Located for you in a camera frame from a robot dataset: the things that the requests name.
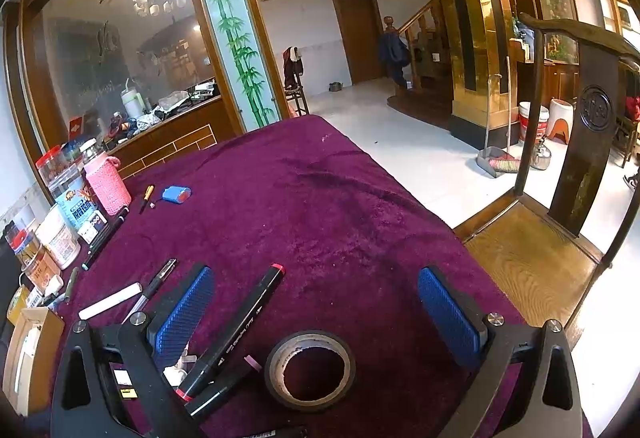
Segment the black marker red cap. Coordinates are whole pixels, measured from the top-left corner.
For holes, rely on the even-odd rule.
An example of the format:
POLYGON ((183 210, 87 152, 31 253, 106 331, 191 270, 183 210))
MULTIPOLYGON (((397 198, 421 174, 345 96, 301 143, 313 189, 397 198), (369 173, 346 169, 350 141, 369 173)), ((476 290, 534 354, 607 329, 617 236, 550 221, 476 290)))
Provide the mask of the black marker red cap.
POLYGON ((182 400, 192 401, 210 382, 215 380, 224 369, 232 351, 238 347, 242 337, 262 313, 285 275, 286 270, 283 265, 272 264, 262 279, 254 285, 240 308, 222 329, 217 340, 195 362, 192 370, 177 388, 177 394, 182 400))

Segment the black silver fountain pen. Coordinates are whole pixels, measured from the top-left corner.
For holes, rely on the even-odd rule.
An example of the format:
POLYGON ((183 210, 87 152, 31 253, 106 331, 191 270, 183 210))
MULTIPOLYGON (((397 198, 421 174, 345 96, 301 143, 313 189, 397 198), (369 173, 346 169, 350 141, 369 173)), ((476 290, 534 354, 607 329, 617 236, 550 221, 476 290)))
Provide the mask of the black silver fountain pen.
POLYGON ((127 320, 132 315, 134 315, 135 313, 138 313, 145 307, 145 305, 149 302, 149 300, 152 299, 155 293, 163 285, 167 277, 172 273, 172 270, 175 269, 177 263, 178 263, 177 258, 168 259, 168 261, 162 266, 162 268, 160 268, 160 270, 158 270, 157 273, 155 273, 150 283, 143 289, 137 302, 134 303, 134 306, 131 307, 131 309, 129 310, 129 313, 127 314, 125 319, 122 320, 122 322, 126 323, 127 320))

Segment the white stick eraser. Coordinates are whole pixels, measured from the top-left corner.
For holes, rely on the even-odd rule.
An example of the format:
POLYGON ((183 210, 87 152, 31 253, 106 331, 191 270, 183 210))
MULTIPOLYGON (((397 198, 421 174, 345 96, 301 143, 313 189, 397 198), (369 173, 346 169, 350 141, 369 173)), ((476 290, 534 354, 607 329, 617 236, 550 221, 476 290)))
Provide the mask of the white stick eraser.
POLYGON ((79 310, 78 318, 82 321, 87 321, 128 301, 128 299, 139 296, 141 293, 142 285, 139 282, 131 283, 128 287, 104 297, 104 299, 101 299, 99 302, 96 302, 86 308, 82 308, 79 310))

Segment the dark wooden chair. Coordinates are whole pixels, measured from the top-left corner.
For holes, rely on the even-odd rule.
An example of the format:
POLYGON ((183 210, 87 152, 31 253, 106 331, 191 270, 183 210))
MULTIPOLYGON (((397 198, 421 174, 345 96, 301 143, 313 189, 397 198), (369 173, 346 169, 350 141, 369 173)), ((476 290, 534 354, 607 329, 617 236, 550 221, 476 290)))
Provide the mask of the dark wooden chair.
POLYGON ((612 266, 639 212, 632 198, 608 250, 582 235, 597 198, 614 138, 623 92, 620 65, 637 65, 638 50, 623 36, 571 19, 521 14, 535 33, 534 96, 514 186, 460 224, 454 233, 527 323, 559 320, 570 345, 593 285, 612 266), (574 124, 550 206, 525 191, 533 164, 544 90, 544 39, 563 34, 579 50, 579 87, 574 124))

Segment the black tape roll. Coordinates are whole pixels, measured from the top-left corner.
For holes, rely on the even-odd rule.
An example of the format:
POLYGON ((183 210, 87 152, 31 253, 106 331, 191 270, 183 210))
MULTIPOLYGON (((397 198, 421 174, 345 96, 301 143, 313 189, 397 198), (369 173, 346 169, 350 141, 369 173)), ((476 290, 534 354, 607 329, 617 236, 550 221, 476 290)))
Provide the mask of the black tape roll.
POLYGON ((289 409, 320 412, 342 400, 354 384, 356 360, 338 336, 309 330, 286 336, 265 363, 271 396, 289 409))

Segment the purple velvet tablecloth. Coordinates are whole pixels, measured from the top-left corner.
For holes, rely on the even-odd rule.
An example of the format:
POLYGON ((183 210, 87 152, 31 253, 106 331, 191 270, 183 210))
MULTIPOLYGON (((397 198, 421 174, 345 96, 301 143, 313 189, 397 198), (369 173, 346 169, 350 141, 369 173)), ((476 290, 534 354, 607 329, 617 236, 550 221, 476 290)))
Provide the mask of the purple velvet tablecloth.
POLYGON ((346 396, 319 412, 278 403, 266 386, 245 387, 201 427, 241 437, 302 425, 314 437, 434 437, 462 398, 458 366, 422 307, 420 270, 434 265, 484 311, 520 323, 518 310, 454 232, 369 154, 316 117, 282 121, 175 158, 129 180, 183 186, 181 204, 133 209, 61 310, 82 308, 146 283, 169 259, 172 289, 196 264, 213 271, 214 298, 189 347, 203 354, 272 265, 285 270, 233 360, 265 361, 298 331, 344 340, 356 362, 346 396))

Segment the blue lighter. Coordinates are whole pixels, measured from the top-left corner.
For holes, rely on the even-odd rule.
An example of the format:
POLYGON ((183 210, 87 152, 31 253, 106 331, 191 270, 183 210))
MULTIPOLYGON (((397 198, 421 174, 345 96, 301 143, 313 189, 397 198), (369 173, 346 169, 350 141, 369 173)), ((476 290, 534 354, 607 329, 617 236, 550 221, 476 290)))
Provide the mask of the blue lighter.
POLYGON ((169 186, 163 190, 162 200, 172 204, 183 204, 191 195, 189 187, 169 186))

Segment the brown cardboard tray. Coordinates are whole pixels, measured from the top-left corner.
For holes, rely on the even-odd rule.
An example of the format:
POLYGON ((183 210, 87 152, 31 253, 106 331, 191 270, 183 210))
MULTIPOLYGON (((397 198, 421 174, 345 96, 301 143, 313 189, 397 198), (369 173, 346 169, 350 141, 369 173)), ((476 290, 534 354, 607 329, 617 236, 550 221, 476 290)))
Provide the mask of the brown cardboard tray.
POLYGON ((25 308, 12 333, 2 392, 18 415, 29 416, 50 403, 54 360, 64 321, 48 308, 25 308))

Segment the pink woven cup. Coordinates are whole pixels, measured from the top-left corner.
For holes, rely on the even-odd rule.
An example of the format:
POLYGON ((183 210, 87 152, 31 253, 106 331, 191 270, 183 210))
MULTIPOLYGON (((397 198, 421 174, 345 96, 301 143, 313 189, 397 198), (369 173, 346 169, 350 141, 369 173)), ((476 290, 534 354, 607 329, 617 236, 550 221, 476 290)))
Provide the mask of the pink woven cup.
POLYGON ((88 183, 110 216, 131 203, 131 195, 118 172, 119 165, 117 158, 105 152, 85 164, 88 183))

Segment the red lid plastic jar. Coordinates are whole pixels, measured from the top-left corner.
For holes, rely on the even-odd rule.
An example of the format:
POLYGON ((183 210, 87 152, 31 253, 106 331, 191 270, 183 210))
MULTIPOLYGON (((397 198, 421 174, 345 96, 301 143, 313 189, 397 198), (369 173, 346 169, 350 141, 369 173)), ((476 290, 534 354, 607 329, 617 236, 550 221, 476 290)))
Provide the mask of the red lid plastic jar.
POLYGON ((36 169, 47 187, 65 172, 70 166, 60 145, 56 145, 44 153, 35 163, 36 169))

